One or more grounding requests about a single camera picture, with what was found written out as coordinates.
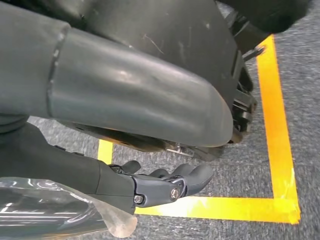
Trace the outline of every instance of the transparent plastic sheet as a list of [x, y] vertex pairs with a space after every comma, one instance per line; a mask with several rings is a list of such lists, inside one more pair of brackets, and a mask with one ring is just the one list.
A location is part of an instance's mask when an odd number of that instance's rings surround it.
[[66, 239], [109, 231], [132, 234], [129, 213], [45, 179], [0, 178], [0, 239]]

